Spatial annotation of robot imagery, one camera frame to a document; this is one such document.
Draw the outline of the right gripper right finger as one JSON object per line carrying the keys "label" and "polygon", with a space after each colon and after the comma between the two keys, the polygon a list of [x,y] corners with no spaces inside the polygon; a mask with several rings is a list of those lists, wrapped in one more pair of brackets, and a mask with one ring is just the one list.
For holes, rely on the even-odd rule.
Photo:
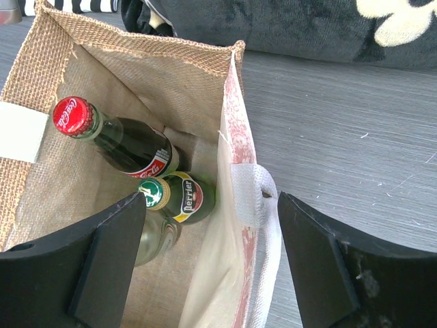
{"label": "right gripper right finger", "polygon": [[436,254],[377,238],[288,193],[278,214],[304,327],[435,327]]}

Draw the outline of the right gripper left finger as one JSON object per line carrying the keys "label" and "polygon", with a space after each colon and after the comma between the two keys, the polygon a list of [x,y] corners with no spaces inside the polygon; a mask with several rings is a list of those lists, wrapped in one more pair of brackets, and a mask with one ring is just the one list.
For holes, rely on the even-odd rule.
{"label": "right gripper left finger", "polygon": [[145,214],[133,193],[1,253],[1,326],[119,327]]}

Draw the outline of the clear soda bottle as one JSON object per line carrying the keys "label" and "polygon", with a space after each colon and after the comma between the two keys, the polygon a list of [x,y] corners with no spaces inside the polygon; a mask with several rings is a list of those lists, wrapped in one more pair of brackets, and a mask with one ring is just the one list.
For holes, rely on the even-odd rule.
{"label": "clear soda bottle", "polygon": [[148,212],[141,234],[135,266],[151,262],[169,251],[180,237],[181,227],[157,213]]}

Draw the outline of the brown jute canvas bag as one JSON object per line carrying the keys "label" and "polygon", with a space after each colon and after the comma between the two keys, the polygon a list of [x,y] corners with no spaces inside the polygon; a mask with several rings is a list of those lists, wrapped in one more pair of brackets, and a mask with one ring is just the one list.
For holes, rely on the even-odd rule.
{"label": "brown jute canvas bag", "polygon": [[257,163],[242,96],[245,45],[127,33],[36,3],[1,91],[1,253],[102,212],[140,178],[59,132],[69,96],[141,120],[215,187],[211,214],[134,266],[119,327],[264,327],[281,257],[277,188]]}

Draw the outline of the green glass bottle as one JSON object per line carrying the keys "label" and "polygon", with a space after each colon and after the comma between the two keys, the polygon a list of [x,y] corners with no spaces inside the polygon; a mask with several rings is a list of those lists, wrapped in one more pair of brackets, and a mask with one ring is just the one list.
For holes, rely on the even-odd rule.
{"label": "green glass bottle", "polygon": [[181,225],[206,219],[215,203],[215,187],[187,172],[173,172],[162,178],[146,178],[137,191],[145,196],[146,208]]}

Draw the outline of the coca-cola glass bottle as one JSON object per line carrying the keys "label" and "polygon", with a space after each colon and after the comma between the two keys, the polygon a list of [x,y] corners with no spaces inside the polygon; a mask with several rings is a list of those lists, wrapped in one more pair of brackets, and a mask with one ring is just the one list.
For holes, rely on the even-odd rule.
{"label": "coca-cola glass bottle", "polygon": [[166,135],[145,122],[111,117],[78,96],[60,100],[53,109],[56,129],[97,148],[115,169],[133,177],[160,177],[184,171],[188,160]]}

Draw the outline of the black floral plush pillow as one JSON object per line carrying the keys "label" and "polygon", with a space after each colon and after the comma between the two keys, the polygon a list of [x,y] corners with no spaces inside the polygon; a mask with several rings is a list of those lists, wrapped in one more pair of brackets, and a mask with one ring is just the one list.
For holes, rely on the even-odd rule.
{"label": "black floral plush pillow", "polygon": [[436,67],[435,1],[123,1],[126,30],[392,68]]}

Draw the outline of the black white striped cloth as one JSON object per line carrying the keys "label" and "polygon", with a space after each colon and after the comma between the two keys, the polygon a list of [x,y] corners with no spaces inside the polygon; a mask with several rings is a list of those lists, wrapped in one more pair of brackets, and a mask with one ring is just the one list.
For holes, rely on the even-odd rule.
{"label": "black white striped cloth", "polygon": [[[88,12],[116,13],[118,9],[118,0],[49,0],[56,9],[83,14]],[[18,5],[23,16],[35,16],[36,1],[18,0]]]}

